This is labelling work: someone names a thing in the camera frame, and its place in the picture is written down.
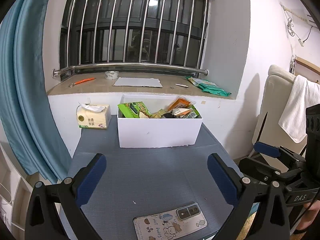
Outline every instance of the phone case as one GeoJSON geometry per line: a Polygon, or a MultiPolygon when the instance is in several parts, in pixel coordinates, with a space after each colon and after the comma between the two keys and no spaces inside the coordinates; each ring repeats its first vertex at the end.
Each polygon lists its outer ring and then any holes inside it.
{"type": "Polygon", "coordinates": [[[133,223],[138,240],[177,239],[198,231],[208,225],[201,210],[199,214],[181,221],[178,218],[177,210],[182,208],[155,215],[134,218],[133,223]]]}

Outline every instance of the orange pen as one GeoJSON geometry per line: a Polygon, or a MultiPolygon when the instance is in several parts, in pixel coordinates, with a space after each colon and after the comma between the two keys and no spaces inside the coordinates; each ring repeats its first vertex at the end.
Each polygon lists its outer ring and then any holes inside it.
{"type": "Polygon", "coordinates": [[[72,83],[72,84],[70,84],[68,87],[73,87],[73,86],[75,86],[75,85],[77,85],[77,84],[81,84],[81,83],[83,83],[83,82],[87,82],[87,81],[90,81],[90,80],[94,80],[94,79],[96,79],[96,78],[86,78],[86,79],[83,79],[83,80],[80,80],[80,81],[78,81],[78,82],[76,82],[76,83],[72,83]]]}

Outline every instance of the curtain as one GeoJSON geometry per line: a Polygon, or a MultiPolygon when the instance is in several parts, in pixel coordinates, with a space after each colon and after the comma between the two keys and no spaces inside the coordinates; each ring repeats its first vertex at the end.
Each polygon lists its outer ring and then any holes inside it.
{"type": "Polygon", "coordinates": [[[42,39],[48,0],[16,0],[0,28],[0,118],[29,175],[63,180],[71,157],[55,125],[44,87],[42,39]]]}

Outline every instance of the table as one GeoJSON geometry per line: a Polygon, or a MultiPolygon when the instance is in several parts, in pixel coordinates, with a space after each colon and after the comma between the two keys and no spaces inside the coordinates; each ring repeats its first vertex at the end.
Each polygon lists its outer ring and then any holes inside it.
{"type": "MultiPolygon", "coordinates": [[[[102,239],[137,240],[133,218],[176,209],[197,202],[208,226],[180,240],[206,239],[220,229],[232,210],[207,169],[207,158],[218,153],[242,176],[228,153],[202,124],[192,146],[120,148],[116,115],[107,130],[82,129],[68,175],[73,177],[96,153],[107,168],[87,205],[81,207],[102,239]]],[[[61,221],[76,239],[63,210],[61,221]]]]}

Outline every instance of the green plastic package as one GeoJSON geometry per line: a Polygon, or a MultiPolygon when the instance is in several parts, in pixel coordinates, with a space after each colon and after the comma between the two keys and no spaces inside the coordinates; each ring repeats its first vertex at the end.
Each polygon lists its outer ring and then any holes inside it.
{"type": "Polygon", "coordinates": [[[151,118],[151,114],[142,102],[124,103],[118,105],[120,111],[126,118],[140,118],[140,112],[151,118]]]}
{"type": "Polygon", "coordinates": [[[199,79],[199,78],[193,78],[191,76],[186,77],[192,84],[194,84],[196,87],[200,88],[202,92],[207,92],[214,95],[224,96],[228,97],[231,95],[229,92],[225,92],[222,88],[218,87],[215,83],[212,83],[207,80],[199,79]]]}

